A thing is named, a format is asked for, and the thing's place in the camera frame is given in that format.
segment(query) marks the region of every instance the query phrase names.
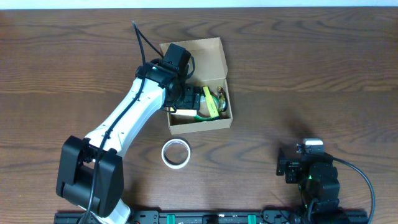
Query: white wall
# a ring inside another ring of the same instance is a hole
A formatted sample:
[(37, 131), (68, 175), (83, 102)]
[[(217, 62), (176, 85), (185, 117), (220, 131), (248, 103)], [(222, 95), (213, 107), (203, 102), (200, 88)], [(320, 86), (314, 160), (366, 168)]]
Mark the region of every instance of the white wall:
[(398, 0), (0, 0), (0, 9), (398, 6)]

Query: open box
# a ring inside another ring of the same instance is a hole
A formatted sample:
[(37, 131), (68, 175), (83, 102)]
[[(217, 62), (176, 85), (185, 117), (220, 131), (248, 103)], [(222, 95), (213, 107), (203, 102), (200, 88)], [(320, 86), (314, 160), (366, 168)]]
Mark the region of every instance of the open box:
[[(166, 53), (170, 44), (171, 43), (160, 44), (161, 51)], [(195, 122), (193, 117), (175, 116), (172, 113), (168, 113), (167, 122), (170, 132), (172, 134), (182, 134), (229, 128), (233, 117), (226, 83), (228, 68), (226, 66), (221, 39), (189, 40), (174, 42), (173, 44), (187, 49), (195, 59), (195, 72), (192, 77), (187, 80), (187, 83), (191, 83), (195, 86), (208, 86), (212, 93), (217, 93), (218, 87), (221, 86), (226, 93), (228, 108), (225, 112), (219, 112), (220, 119), (214, 121)]]

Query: white tape roll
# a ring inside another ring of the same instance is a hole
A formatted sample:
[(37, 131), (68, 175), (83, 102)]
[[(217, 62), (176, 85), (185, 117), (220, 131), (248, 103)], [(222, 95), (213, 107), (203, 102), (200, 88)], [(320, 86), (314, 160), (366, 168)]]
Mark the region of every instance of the white tape roll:
[[(168, 159), (166, 158), (166, 151), (169, 148), (169, 146), (171, 146), (172, 144), (181, 144), (185, 147), (185, 149), (188, 151), (188, 156), (185, 159), (184, 162), (182, 162), (181, 164), (171, 164), (168, 162)], [(185, 167), (188, 164), (189, 159), (191, 158), (191, 149), (189, 148), (189, 145), (187, 144), (187, 142), (181, 140), (181, 139), (171, 139), (170, 141), (166, 142), (166, 144), (164, 144), (163, 149), (162, 149), (162, 159), (163, 162), (170, 167), (171, 169), (181, 169), (183, 167)]]

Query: yellow marker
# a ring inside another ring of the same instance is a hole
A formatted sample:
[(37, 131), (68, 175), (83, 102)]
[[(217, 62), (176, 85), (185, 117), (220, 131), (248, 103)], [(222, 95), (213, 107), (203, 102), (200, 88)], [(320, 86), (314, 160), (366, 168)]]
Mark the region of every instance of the yellow marker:
[(219, 119), (220, 116), (218, 114), (218, 110), (216, 107), (216, 104), (214, 103), (213, 97), (210, 94), (210, 90), (208, 86), (204, 86), (203, 87), (203, 93), (205, 95), (205, 100), (206, 100), (206, 104), (207, 104), (207, 108), (209, 109), (210, 112), (210, 117), (215, 120), (215, 119)]

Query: wooden table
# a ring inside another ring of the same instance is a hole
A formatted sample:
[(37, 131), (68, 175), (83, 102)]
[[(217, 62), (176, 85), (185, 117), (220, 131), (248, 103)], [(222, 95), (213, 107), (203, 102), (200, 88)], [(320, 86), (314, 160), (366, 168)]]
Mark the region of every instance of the wooden table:
[[(299, 204), (297, 186), (275, 175), (278, 145), (318, 137), (371, 179), (374, 222), (398, 222), (398, 9), (257, 8), (0, 11), (0, 223), (78, 210), (55, 194), (61, 146), (131, 87), (141, 63), (131, 20), (156, 46), (221, 37), (234, 121), (181, 134), (192, 158), (171, 170), (160, 157), (166, 114), (156, 112), (124, 160), (127, 204)], [(147, 46), (146, 55), (156, 58)], [(336, 166), (341, 206), (369, 212), (365, 181)]]

